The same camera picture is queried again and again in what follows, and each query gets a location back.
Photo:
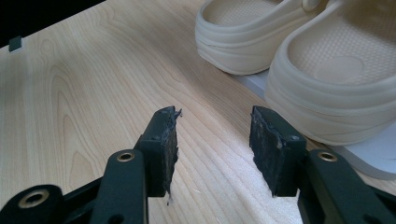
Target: wooden surface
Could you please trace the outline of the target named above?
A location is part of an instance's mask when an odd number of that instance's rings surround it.
[[[204,0],[107,0],[0,49],[0,206],[23,189],[64,193],[101,176],[152,114],[175,105],[179,161],[151,223],[299,223],[295,198],[271,197],[248,146],[265,105],[196,53]],[[395,181],[363,179],[396,194]]]

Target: clog strap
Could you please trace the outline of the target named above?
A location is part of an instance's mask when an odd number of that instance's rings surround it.
[[[303,9],[305,11],[314,10],[322,0],[303,0]]]

